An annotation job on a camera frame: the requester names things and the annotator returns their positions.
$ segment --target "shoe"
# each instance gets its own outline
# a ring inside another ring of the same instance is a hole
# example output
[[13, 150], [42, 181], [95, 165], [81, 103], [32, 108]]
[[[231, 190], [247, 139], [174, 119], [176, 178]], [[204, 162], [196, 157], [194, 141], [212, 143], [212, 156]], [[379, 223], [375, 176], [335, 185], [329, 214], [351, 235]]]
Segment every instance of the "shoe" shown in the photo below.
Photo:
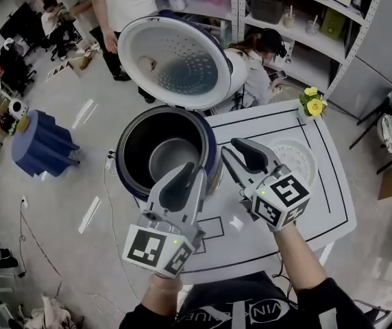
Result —
[[150, 97], [145, 97], [144, 101], [146, 101], [147, 103], [154, 103], [155, 102], [155, 98], [153, 96]]
[[124, 72], [120, 73], [119, 75], [114, 75], [114, 80], [120, 82], [127, 82], [128, 80], [130, 80], [130, 76], [126, 72]]

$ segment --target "inner pot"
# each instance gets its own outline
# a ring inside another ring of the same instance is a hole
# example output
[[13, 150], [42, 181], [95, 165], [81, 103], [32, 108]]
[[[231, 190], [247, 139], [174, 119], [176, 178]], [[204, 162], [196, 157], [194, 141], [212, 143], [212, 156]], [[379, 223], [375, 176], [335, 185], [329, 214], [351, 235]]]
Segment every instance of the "inner pot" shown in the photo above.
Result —
[[116, 155], [123, 185], [144, 201], [159, 179], [187, 162], [205, 168], [210, 190], [221, 169], [218, 161], [214, 133], [205, 119], [169, 106], [152, 108], [136, 117], [121, 135]]

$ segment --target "blue stool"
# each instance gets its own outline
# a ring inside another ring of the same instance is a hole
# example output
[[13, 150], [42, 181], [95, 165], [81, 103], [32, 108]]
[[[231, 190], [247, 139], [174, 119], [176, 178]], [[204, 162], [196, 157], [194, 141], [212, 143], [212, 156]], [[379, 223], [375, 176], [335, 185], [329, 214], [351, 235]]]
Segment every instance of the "blue stool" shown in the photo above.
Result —
[[56, 125], [54, 117], [37, 110], [27, 116], [27, 129], [16, 131], [12, 143], [12, 159], [24, 172], [33, 177], [47, 171], [58, 177], [67, 167], [79, 164], [69, 156], [80, 147], [73, 144], [68, 130]]

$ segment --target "rice cooker lid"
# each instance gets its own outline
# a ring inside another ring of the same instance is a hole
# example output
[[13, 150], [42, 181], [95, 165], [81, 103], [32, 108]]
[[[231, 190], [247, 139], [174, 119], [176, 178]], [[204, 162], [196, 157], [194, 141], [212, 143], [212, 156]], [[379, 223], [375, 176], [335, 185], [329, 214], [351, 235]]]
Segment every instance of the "rice cooker lid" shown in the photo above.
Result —
[[231, 63], [202, 28], [174, 16], [147, 16], [119, 37], [124, 70], [157, 99], [189, 110], [222, 102], [231, 86]]

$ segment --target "person in white shirt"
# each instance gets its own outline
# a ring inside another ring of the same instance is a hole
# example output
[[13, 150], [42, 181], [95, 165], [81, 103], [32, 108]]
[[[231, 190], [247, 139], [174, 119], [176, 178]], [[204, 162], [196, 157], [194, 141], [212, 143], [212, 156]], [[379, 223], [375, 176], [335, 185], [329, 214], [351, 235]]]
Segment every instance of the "person in white shirt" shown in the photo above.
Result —
[[42, 28], [50, 42], [56, 44], [59, 58], [64, 60], [66, 58], [64, 34], [68, 32], [70, 40], [73, 39], [73, 23], [65, 21], [59, 24], [60, 7], [56, 0], [44, 0], [44, 10], [40, 19]]
[[130, 77], [122, 72], [120, 64], [114, 62], [115, 55], [109, 52], [105, 47], [99, 21], [94, 14], [93, 2], [91, 0], [61, 0], [61, 2], [99, 43], [101, 50], [103, 51], [103, 58], [114, 77], [114, 80], [122, 82], [130, 80]]
[[229, 48], [242, 51], [248, 56], [249, 73], [243, 88], [243, 107], [265, 105], [274, 97], [273, 89], [279, 84], [271, 82], [263, 66], [284, 48], [281, 35], [274, 29], [264, 29], [251, 34], [244, 41], [231, 44]]
[[[155, 0], [93, 0], [93, 6], [103, 34], [104, 47], [114, 54], [114, 65], [120, 67], [117, 40], [121, 31], [132, 21], [157, 11]], [[148, 103], [155, 100], [150, 95], [143, 96]]]

